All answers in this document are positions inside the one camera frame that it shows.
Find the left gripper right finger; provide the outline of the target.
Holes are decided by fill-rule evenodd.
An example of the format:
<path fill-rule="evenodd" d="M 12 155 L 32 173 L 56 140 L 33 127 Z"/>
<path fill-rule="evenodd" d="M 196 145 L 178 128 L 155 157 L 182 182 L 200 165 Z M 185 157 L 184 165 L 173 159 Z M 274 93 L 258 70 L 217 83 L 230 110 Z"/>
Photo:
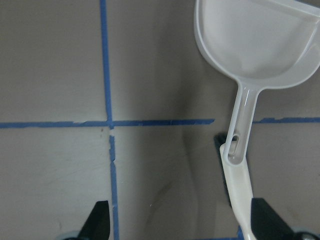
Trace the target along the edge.
<path fill-rule="evenodd" d="M 296 233 L 264 198 L 251 200 L 251 231 L 257 240 L 296 240 Z"/>

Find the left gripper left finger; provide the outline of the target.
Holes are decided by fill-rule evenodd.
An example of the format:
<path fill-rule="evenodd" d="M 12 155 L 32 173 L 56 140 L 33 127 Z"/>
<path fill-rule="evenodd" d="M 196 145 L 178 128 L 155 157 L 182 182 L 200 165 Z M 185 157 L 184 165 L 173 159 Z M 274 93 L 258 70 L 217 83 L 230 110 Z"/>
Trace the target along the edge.
<path fill-rule="evenodd" d="M 111 234 L 109 202 L 97 201 L 82 226 L 78 240 L 108 240 Z"/>

